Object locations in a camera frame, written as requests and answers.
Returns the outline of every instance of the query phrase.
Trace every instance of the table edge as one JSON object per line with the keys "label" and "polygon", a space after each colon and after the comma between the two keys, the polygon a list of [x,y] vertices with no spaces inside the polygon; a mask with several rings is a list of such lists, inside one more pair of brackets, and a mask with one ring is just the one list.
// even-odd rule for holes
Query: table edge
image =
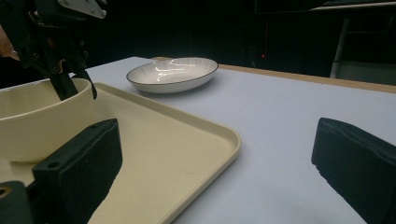
{"label": "table edge", "polygon": [[[152,60],[167,60],[170,59],[168,57],[154,57],[151,58]],[[385,85],[385,84],[377,84],[377,83],[370,83],[370,82],[361,82],[361,81],[354,81],[354,80],[346,80],[346,79],[337,79],[337,78],[330,78],[330,77],[314,77],[302,74],[294,74],[294,73],[287,73],[287,72],[279,72],[279,71],[272,71],[272,70],[265,70],[265,69],[258,69],[258,68],[249,68],[249,67],[242,67],[236,65],[228,65],[228,64],[219,64],[219,68],[234,70],[239,72],[247,72],[253,73],[257,75],[269,76],[269,77],[283,77],[307,82],[315,82],[327,85],[334,85],[334,86],[342,86],[342,87],[349,87],[355,89],[362,89],[368,91],[382,91],[382,92],[390,92],[396,93],[396,86],[392,85]]]}

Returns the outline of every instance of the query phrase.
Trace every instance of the plastic tray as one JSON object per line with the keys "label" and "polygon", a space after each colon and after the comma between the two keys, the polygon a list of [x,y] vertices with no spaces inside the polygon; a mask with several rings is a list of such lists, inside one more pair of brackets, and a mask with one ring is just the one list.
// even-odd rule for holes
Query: plastic tray
{"label": "plastic tray", "polygon": [[[90,223],[170,223],[237,157],[235,131],[95,84],[95,120],[117,118],[123,164]],[[0,182],[33,181],[33,164],[0,160]]]}

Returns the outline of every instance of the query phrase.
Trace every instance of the table surface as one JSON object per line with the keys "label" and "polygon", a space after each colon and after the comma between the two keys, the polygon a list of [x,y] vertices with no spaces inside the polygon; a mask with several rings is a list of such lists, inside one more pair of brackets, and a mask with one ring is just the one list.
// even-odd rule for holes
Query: table surface
{"label": "table surface", "polygon": [[316,128],[319,118],[338,119],[395,145],[394,86],[221,65],[190,91],[138,91],[126,74],[155,60],[132,57],[88,72],[94,82],[212,120],[242,138],[238,158],[174,223],[364,223],[311,163]]}

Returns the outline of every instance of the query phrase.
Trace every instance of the shallow white dish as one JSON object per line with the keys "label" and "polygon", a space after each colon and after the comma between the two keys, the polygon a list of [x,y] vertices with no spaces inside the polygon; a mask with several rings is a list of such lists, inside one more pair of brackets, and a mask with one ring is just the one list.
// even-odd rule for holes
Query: shallow white dish
{"label": "shallow white dish", "polygon": [[178,58],[146,63],[126,76],[141,91],[169,93],[186,91],[209,81],[219,64],[205,58]]}

